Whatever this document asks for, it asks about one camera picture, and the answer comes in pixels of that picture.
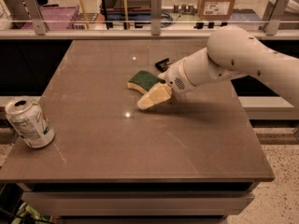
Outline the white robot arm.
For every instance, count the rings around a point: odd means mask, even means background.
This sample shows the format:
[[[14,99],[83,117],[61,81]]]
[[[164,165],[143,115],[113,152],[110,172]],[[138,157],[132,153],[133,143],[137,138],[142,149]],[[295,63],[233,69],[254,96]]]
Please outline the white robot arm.
[[[211,34],[205,48],[161,73],[164,83],[155,84],[137,106],[145,110],[174,93],[237,76],[254,77],[290,104],[299,105],[299,59],[268,48],[237,26],[224,26]]]

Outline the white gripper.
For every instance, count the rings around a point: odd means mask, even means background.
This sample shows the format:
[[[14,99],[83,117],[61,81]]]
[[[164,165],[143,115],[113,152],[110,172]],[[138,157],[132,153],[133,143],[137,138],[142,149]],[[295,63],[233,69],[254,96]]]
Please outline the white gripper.
[[[141,86],[137,86],[136,89],[143,94],[138,100],[137,106],[140,109],[145,110],[169,100],[172,96],[172,91],[174,93],[193,91],[195,86],[186,76],[185,61],[186,59],[183,58],[171,64],[166,71],[158,76],[158,78],[164,80],[166,84],[156,83],[148,91]]]

